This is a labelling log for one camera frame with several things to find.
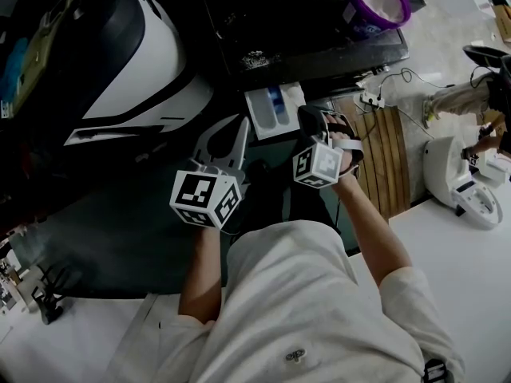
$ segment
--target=forearm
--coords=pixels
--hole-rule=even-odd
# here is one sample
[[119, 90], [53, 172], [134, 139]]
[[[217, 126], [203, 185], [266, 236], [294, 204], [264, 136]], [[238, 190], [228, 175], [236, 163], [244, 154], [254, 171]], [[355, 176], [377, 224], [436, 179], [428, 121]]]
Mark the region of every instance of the forearm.
[[369, 201], [356, 178], [345, 176], [333, 188], [346, 207], [358, 246], [376, 284], [379, 286], [394, 270], [410, 267], [405, 247]]
[[222, 303], [221, 288], [220, 232], [205, 227], [196, 237], [178, 314], [192, 316], [202, 323], [215, 321]]

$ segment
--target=purple bucket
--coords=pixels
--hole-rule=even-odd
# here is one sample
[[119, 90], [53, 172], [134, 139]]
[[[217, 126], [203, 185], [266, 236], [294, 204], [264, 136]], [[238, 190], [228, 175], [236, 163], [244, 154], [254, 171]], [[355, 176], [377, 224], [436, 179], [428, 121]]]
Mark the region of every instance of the purple bucket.
[[405, 24], [411, 16], [410, 2], [408, 0], [399, 0], [399, 2], [402, 6], [402, 20], [392, 22], [376, 14], [363, 0], [346, 0], [342, 17], [352, 31], [352, 38], [365, 40]]

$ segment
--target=person's left arm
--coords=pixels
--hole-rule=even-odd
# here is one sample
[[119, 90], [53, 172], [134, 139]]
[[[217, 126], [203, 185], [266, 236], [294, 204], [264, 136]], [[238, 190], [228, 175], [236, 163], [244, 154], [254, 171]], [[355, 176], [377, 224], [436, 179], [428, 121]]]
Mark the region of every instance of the person's left arm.
[[179, 315], [191, 316], [203, 324], [215, 321], [222, 305], [220, 231], [202, 227], [179, 301]]

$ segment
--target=black pants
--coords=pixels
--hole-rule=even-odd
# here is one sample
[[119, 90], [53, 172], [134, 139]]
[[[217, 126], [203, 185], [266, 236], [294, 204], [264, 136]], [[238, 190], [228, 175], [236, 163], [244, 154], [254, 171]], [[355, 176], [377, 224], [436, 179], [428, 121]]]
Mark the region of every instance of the black pants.
[[319, 190], [296, 183], [291, 172], [292, 166], [284, 164], [268, 173], [259, 183], [250, 186], [246, 199], [252, 208], [245, 216], [236, 239], [249, 231], [282, 223], [283, 193], [287, 188], [291, 188], [289, 221], [318, 221], [340, 234], [319, 195]]

